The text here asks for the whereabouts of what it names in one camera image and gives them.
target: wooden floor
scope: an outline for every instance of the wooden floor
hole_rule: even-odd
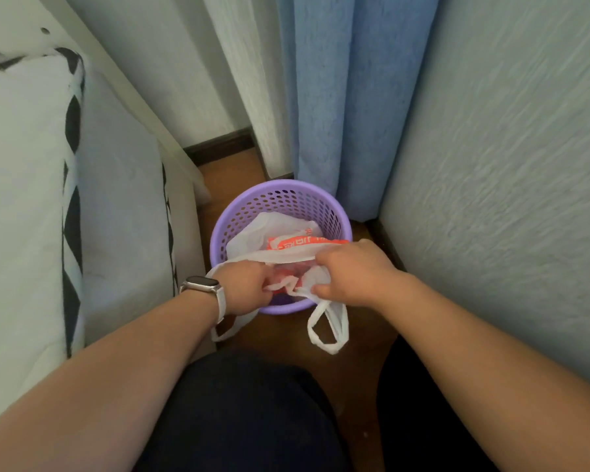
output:
[[[212,203],[199,209],[201,240],[209,270],[209,239],[219,215],[237,195],[265,179],[255,149],[205,164],[199,170],[212,193]],[[369,238],[361,223],[353,223],[352,230],[354,240]],[[374,311],[348,308],[350,340],[336,356],[331,356],[308,339],[306,323],[310,313],[311,310],[278,317],[258,315],[219,347],[253,350],[270,361],[295,364],[310,371],[330,398],[355,469],[383,471],[376,386],[397,333]],[[325,341],[332,338],[325,317],[316,331]]]

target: purple trash can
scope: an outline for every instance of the purple trash can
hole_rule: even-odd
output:
[[[330,240],[352,241],[352,227],[345,210],[328,192],[307,182],[278,179],[253,186],[236,197],[223,211],[210,238],[210,263],[215,267],[227,260],[225,246],[260,212],[279,212],[304,220],[314,220]],[[287,315],[310,308],[305,299],[277,295],[271,305],[260,309],[268,315]],[[274,304],[291,301],[286,304]]]

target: bed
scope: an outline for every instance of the bed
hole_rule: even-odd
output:
[[[208,201],[64,0],[0,0],[0,412],[205,273]]]

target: bed frame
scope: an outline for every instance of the bed frame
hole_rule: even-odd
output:
[[[54,47],[88,56],[127,110],[158,139],[178,277],[204,274],[196,205],[209,202],[210,195],[197,167],[65,0],[0,0],[0,53],[41,53]]]

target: person's leg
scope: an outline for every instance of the person's leg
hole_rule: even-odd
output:
[[[135,472],[349,471],[323,391],[305,370],[223,349],[182,374]]]
[[[383,365],[376,405],[387,472],[451,466],[498,470],[402,337]]]

